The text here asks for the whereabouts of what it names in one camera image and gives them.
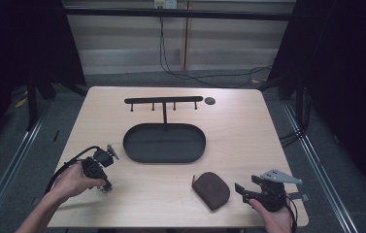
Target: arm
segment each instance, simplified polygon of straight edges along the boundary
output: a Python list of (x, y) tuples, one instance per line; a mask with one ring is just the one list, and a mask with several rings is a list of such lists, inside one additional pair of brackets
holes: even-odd
[(52, 190), (43, 197), (16, 233), (44, 232), (62, 203), (80, 195), (89, 187), (102, 185), (105, 185), (104, 180), (90, 179), (83, 174), (81, 162), (71, 165), (59, 176)]

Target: gray floor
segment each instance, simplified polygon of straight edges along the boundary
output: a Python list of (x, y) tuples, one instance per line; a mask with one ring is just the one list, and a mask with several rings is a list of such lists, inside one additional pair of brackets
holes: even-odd
[[(234, 71), (197, 71), (190, 74), (200, 76), (232, 72)], [(255, 83), (247, 83), (241, 88), (259, 86), (268, 72), (269, 70), (265, 70), (252, 75), (251, 79)], [(246, 83), (248, 77), (204, 78), (202, 81), (217, 84), (219, 87), (233, 87)], [(165, 72), (88, 76), (87, 83), (88, 87), (93, 85), (212, 87), (195, 80), (173, 78)], [(16, 229), (41, 199), (83, 103), (84, 98), (76, 93), (60, 86), (56, 88), (58, 93), (54, 100), (44, 101), (40, 98), (39, 109), (49, 107), (44, 114), (37, 137), (26, 154), (21, 169), (17, 172), (16, 179), (0, 203), (0, 232), (12, 232)], [(14, 103), (19, 99), (22, 90), (23, 87), (15, 91)], [(293, 100), (280, 100), (276, 88), (270, 88), (263, 94), (279, 137), (291, 132), (293, 128), (283, 104), (293, 104)], [(26, 133), (28, 122), (27, 105), (19, 109), (14, 109), (13, 105), (4, 116), (0, 127), (0, 181)], [(308, 136), (321, 164), (347, 206), (358, 232), (366, 232), (366, 178), (352, 164), (347, 151), (335, 143), (333, 133), (315, 109), (312, 110)], [(299, 190), (310, 197), (310, 200), (305, 202), (310, 223), (299, 228), (297, 232), (344, 232), (300, 143), (297, 141), (286, 147), (284, 153), (293, 176), (304, 181)], [(50, 229), (49, 232), (66, 232), (66, 229)], [(68, 232), (97, 232), (97, 230), (69, 229)]]

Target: black curtain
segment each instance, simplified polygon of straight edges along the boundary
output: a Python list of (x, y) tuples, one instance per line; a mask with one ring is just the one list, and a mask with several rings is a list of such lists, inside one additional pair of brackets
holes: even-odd
[(0, 120), (15, 86), (35, 82), (46, 97), (51, 83), (85, 84), (83, 69), (60, 0), (0, 1)]
[(366, 176), (366, 0), (297, 1), (270, 74), (280, 95), (302, 85)]

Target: round button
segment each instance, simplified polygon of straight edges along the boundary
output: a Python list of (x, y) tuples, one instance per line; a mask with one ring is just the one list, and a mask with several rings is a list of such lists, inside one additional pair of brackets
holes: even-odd
[(205, 98), (204, 102), (208, 105), (213, 105), (216, 103), (216, 99), (213, 97), (207, 97)]

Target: metal rail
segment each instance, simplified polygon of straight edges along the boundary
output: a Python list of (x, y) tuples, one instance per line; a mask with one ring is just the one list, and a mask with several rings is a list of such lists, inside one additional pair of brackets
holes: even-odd
[(7, 196), (8, 191), (11, 188), (11, 185), (13, 184), (14, 179), (17, 176), (24, 158), (28, 154), (34, 139), (37, 137), (37, 134), (43, 123), (44, 115), (47, 113), (49, 106), (50, 102), (48, 102), (48, 104), (45, 106), (44, 112), (41, 114), (40, 118), (37, 120), (36, 124), (34, 124), (32, 129), (25, 133), (25, 136), (19, 145), (17, 152), (15, 153), (13, 160), (11, 161), (7, 171), (4, 173), (4, 176), (0, 181), (0, 208)]
[[(284, 109), (295, 132), (298, 132), (300, 130), (300, 126), (298, 125), (298, 122), (295, 118), (294, 110), (289, 104), (285, 104)], [(322, 190), (325, 192), (325, 195), (330, 202), (337, 219), (340, 221), (340, 224), (343, 227), (344, 232), (358, 233), (358, 230), (355, 227), (354, 221), (352, 220), (346, 205), (340, 198), (340, 195), (338, 194), (333, 183), (328, 177), (327, 172), (322, 166), (321, 160), (318, 158), (316, 151), (309, 140), (309, 137), (307, 135), (303, 135), (299, 141), (313, 167), (314, 172), (316, 173), (316, 177), (321, 184)]]

